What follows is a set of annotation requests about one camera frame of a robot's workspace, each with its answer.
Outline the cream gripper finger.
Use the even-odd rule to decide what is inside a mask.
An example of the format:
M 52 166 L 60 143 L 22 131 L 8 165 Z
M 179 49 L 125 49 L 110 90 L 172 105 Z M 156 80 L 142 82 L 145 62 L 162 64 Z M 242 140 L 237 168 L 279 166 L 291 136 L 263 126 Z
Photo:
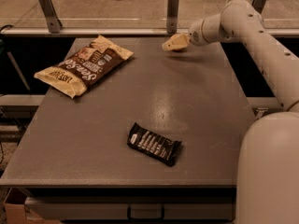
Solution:
M 165 51 L 185 49 L 189 42 L 190 39 L 187 34 L 175 34 L 162 44 L 162 49 Z

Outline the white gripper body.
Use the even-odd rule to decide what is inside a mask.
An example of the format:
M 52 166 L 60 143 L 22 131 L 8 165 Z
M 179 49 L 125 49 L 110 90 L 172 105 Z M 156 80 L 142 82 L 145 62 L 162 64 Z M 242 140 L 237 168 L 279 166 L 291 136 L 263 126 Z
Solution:
M 195 46 L 204 46 L 206 41 L 202 34 L 202 20 L 195 21 L 189 27 L 188 35 L 190 41 Z

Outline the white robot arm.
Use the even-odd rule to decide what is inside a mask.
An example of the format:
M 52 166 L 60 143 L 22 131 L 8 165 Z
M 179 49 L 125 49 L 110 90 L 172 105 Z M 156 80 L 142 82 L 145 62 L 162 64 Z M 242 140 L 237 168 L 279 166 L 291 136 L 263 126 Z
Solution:
M 299 58 L 265 31 L 262 15 L 245 0 L 172 35 L 164 50 L 189 44 L 239 42 L 282 110 L 255 121 L 242 141 L 235 224 L 299 224 Z

